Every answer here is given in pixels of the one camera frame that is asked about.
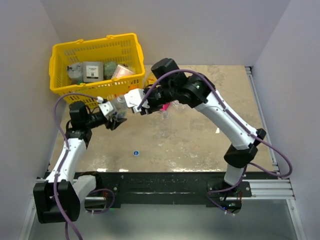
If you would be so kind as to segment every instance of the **item in basket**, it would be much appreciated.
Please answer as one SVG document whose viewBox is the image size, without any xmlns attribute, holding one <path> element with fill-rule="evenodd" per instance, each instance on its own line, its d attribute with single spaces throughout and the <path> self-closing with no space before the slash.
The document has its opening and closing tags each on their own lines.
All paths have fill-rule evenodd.
<svg viewBox="0 0 320 240">
<path fill-rule="evenodd" d="M 133 71 L 129 70 L 127 67 L 118 64 L 118 66 L 116 66 L 116 69 L 112 75 L 113 79 L 118 79 L 121 77 L 125 77 L 125 76 L 130 76 L 135 74 Z"/>
<path fill-rule="evenodd" d="M 76 62 L 67 66 L 66 72 L 71 79 L 72 84 L 78 84 L 84 81 L 83 64 L 81 62 Z"/>
<path fill-rule="evenodd" d="M 152 84 L 154 84 L 157 81 L 156 76 L 151 72 L 149 74 L 149 76 L 147 77 L 147 79 L 145 80 L 145 86 L 151 86 Z"/>
<path fill-rule="evenodd" d="M 116 61 L 107 61 L 103 64 L 103 79 L 110 80 L 116 71 L 118 63 Z"/>
<path fill-rule="evenodd" d="M 104 80 L 104 64 L 100 61 L 83 62 L 83 82 L 95 83 Z"/>
</svg>

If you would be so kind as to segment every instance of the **pink object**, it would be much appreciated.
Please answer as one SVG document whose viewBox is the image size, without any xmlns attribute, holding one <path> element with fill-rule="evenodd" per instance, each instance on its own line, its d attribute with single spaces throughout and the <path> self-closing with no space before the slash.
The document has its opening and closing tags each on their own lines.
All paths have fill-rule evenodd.
<svg viewBox="0 0 320 240">
<path fill-rule="evenodd" d="M 168 109 L 169 105 L 170 105 L 170 102 L 166 103 L 165 105 L 163 105 L 163 107 L 160 109 L 160 111 L 166 111 Z"/>
</svg>

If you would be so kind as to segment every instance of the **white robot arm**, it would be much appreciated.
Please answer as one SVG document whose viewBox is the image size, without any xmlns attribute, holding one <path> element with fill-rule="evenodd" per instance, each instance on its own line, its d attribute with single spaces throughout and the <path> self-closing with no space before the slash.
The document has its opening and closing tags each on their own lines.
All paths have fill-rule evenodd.
<svg viewBox="0 0 320 240">
<path fill-rule="evenodd" d="M 164 58 L 152 67 L 152 72 L 159 78 L 167 72 L 178 69 L 172 59 Z M 163 104 L 178 100 L 188 104 L 210 119 L 230 139 L 231 146 L 224 156 L 228 163 L 224 182 L 230 186 L 237 184 L 244 173 L 245 166 L 253 160 L 259 142 L 253 137 L 263 139 L 266 132 L 255 129 L 246 123 L 215 90 L 216 95 L 196 75 L 186 77 L 184 73 L 172 74 L 154 89 L 133 89 L 124 95 L 124 104 L 134 113 L 151 114 L 162 108 Z M 96 177 L 85 175 L 73 181 L 76 167 L 86 151 L 91 139 L 91 129 L 105 125 L 114 130 L 126 119 L 119 118 L 119 109 L 113 102 L 98 97 L 99 112 L 87 111 L 85 103 L 77 101 L 69 106 L 71 128 L 67 127 L 68 155 L 58 172 L 58 194 L 63 209 L 71 221 L 75 221 L 80 213 L 81 203 L 86 196 L 97 187 Z M 64 222 L 55 202 L 50 197 L 58 166 L 64 158 L 67 145 L 64 143 L 62 153 L 55 168 L 45 179 L 44 183 L 37 183 L 33 189 L 38 219 L 41 223 Z"/>
</svg>

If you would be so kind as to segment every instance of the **white label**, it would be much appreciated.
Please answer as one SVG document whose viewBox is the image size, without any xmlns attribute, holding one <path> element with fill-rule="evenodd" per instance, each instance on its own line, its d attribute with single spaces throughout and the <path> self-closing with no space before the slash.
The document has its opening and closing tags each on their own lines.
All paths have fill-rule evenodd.
<svg viewBox="0 0 320 240">
<path fill-rule="evenodd" d="M 86 66 L 86 77 L 88 79 L 98 79 L 99 78 L 99 67 L 98 66 Z"/>
</svg>

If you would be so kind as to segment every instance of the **clear plastic bottle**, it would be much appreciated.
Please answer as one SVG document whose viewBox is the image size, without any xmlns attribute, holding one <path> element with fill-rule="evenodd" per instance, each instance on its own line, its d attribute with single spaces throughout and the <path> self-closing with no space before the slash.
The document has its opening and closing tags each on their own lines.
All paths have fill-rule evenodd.
<svg viewBox="0 0 320 240">
<path fill-rule="evenodd" d="M 172 101 L 171 104 L 178 110 L 183 110 L 187 107 L 186 104 L 182 104 L 178 100 Z"/>
<path fill-rule="evenodd" d="M 115 120 L 124 119 L 128 110 L 125 96 L 120 95 L 111 100 L 112 104 L 115 106 L 116 112 L 113 114 Z"/>
<path fill-rule="evenodd" d="M 157 137 L 159 139 L 166 139 L 172 134 L 172 125 L 169 112 L 167 110 L 160 111 L 161 117 L 156 120 L 157 128 L 159 132 Z"/>
</svg>

